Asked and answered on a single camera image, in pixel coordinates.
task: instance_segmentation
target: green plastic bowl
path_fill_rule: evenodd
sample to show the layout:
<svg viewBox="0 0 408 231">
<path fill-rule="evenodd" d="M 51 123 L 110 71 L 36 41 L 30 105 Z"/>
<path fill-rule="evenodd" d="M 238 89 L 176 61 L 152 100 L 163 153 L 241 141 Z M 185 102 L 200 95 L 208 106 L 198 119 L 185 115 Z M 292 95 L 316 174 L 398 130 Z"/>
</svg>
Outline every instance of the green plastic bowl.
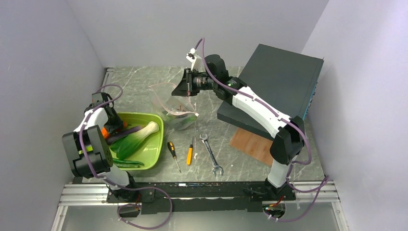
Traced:
<svg viewBox="0 0 408 231">
<path fill-rule="evenodd" d="M 121 170 L 131 171 L 131 170 L 146 170 L 153 167 L 159 160 L 160 151 L 162 150 L 163 144 L 163 134 L 164 125 L 163 120 L 158 115 L 147 114 L 147 113 L 137 113 L 137 112 L 121 112 L 118 113 L 119 117 L 126 121 L 128 128 L 136 126 L 146 126 L 150 121 L 154 121 L 159 125 L 159 131 L 148 136 L 142 146 L 126 160 L 140 161 L 144 163 L 141 167 L 129 167 L 123 168 Z M 112 157 L 116 158 L 116 153 L 112 151 Z"/>
</svg>

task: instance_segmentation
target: screwdriver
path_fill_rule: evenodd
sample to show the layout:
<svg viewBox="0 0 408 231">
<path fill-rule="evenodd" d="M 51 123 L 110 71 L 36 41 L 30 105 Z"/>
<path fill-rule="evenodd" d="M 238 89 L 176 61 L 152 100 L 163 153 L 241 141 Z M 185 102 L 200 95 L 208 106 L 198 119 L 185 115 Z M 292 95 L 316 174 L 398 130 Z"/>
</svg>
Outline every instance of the screwdriver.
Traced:
<svg viewBox="0 0 408 231">
<path fill-rule="evenodd" d="M 168 147 L 168 149 L 170 150 L 171 155 L 173 156 L 173 159 L 176 161 L 178 170 L 179 170 L 180 173 L 181 173 L 181 169 L 180 169 L 179 163 L 177 162 L 176 150 L 174 150 L 173 142 L 171 142 L 171 141 L 167 142 L 167 147 Z"/>
<path fill-rule="evenodd" d="M 192 157 L 192 143 L 194 142 L 194 137 L 191 140 L 190 148 L 189 148 L 189 153 L 187 154 L 187 165 L 191 164 L 191 157 Z"/>
</svg>

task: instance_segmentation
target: white wall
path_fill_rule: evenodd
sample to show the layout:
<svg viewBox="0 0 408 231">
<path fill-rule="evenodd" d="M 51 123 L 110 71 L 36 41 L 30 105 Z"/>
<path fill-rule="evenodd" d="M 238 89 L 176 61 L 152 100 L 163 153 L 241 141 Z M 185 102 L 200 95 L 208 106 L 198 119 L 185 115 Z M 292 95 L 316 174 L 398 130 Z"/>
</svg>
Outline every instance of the white wall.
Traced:
<svg viewBox="0 0 408 231">
<path fill-rule="evenodd" d="M 104 66 L 187 65 L 207 54 L 245 65 L 258 43 L 301 52 L 328 0 L 68 0 Z"/>
<path fill-rule="evenodd" d="M 325 64 L 309 111 L 352 230 L 408 229 L 408 2 L 330 0 L 303 53 Z"/>
<path fill-rule="evenodd" d="M 65 0 L 0 3 L 0 230 L 50 230 L 72 179 L 61 142 L 103 67 Z"/>
</svg>

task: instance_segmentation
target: combination wrench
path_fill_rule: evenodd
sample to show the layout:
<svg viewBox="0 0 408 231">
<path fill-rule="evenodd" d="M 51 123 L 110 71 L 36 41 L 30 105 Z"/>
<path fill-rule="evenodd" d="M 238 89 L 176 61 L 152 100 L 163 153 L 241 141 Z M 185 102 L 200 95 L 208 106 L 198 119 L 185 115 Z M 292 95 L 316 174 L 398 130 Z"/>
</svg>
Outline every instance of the combination wrench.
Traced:
<svg viewBox="0 0 408 231">
<path fill-rule="evenodd" d="M 210 158 L 213 161 L 213 173 L 214 176 L 217 176 L 217 171 L 221 171 L 221 176 L 224 175 L 224 169 L 222 169 L 221 166 L 218 165 L 216 158 L 214 157 L 213 151 L 210 148 L 210 145 L 208 144 L 208 135 L 206 133 L 200 134 L 200 139 L 204 143 L 205 148 L 207 149 L 208 153 L 210 154 Z"/>
</svg>

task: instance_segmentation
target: plastic bag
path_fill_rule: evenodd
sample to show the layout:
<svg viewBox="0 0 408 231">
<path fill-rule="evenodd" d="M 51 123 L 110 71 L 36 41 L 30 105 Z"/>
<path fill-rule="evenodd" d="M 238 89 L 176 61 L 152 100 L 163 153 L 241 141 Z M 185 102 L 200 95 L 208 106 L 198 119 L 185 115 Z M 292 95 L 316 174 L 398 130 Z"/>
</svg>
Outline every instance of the plastic bag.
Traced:
<svg viewBox="0 0 408 231">
<path fill-rule="evenodd" d="M 189 97 L 172 96 L 176 88 L 173 83 L 158 83 L 149 86 L 150 100 L 155 114 L 176 130 L 186 129 L 197 119 L 198 113 L 191 104 Z"/>
</svg>

